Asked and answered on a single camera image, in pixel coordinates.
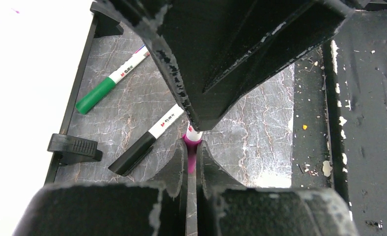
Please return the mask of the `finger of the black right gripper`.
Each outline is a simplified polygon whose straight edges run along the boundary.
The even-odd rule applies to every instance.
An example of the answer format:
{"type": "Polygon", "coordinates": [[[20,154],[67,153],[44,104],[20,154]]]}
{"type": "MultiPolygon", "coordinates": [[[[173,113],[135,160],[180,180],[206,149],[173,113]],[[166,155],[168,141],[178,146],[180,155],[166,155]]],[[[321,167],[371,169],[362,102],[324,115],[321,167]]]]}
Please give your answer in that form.
{"type": "Polygon", "coordinates": [[[352,0],[110,0],[198,131],[331,39],[352,0]]]}

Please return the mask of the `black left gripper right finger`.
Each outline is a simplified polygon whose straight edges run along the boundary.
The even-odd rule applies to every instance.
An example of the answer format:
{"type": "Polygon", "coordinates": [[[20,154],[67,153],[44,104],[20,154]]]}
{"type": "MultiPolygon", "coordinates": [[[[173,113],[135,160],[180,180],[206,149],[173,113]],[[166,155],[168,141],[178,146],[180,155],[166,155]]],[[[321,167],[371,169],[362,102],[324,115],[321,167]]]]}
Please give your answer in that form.
{"type": "Polygon", "coordinates": [[[213,158],[196,152],[200,236],[356,236],[346,202],[329,188],[251,188],[213,158]]]}

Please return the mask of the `purple whiteboard marker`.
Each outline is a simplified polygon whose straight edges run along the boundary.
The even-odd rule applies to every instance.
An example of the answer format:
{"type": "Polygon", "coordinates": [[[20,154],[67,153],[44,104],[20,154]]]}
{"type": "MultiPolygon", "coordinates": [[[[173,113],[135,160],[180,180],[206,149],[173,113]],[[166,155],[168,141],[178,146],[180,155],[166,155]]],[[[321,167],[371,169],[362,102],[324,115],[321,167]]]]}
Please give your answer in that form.
{"type": "Polygon", "coordinates": [[[197,143],[202,139],[202,133],[200,131],[196,131],[191,123],[189,123],[184,140],[188,142],[197,143]]]}

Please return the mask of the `white whiteboard black frame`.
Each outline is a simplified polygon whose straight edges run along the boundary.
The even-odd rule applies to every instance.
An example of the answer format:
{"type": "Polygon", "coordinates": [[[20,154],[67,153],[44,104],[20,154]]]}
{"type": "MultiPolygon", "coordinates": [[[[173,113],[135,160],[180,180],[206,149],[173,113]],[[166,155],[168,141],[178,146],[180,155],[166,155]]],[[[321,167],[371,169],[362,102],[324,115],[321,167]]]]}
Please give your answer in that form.
{"type": "Polygon", "coordinates": [[[43,186],[93,19],[89,0],[0,0],[0,236],[43,186]]]}

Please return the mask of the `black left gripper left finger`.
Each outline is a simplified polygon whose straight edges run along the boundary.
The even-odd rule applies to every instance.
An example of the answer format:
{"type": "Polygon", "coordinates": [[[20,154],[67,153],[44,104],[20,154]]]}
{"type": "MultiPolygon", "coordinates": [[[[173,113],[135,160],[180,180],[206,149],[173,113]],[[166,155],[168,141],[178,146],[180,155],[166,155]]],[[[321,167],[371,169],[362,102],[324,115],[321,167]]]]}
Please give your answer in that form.
{"type": "Polygon", "coordinates": [[[48,184],[30,201],[16,236],[183,236],[187,147],[175,142],[168,163],[136,183],[48,184]]]}

